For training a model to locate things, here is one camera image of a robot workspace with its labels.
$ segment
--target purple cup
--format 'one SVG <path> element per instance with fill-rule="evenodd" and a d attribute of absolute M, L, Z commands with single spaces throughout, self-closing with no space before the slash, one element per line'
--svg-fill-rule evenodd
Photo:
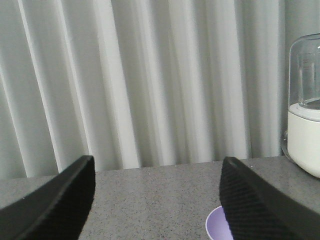
<path fill-rule="evenodd" d="M 211 240 L 234 240 L 222 206 L 210 212 L 205 221 L 205 229 Z"/>

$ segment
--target speckled granite surface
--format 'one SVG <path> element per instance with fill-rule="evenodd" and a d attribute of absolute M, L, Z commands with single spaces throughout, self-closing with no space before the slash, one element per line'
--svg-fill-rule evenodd
<path fill-rule="evenodd" d="M 320 209 L 320 180 L 284 156 L 243 162 L 282 192 Z M 80 240 L 208 240 L 205 221 L 220 205 L 222 162 L 182 164 L 96 173 L 94 202 Z M 52 177 L 0 181 L 0 207 Z M 299 183 L 305 186 L 300 190 Z"/>

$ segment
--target curtain fold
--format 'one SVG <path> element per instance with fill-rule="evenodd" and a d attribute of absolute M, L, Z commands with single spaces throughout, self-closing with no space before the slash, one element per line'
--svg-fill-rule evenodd
<path fill-rule="evenodd" d="M 0 2 L 0 179 L 281 154 L 320 1 Z"/>

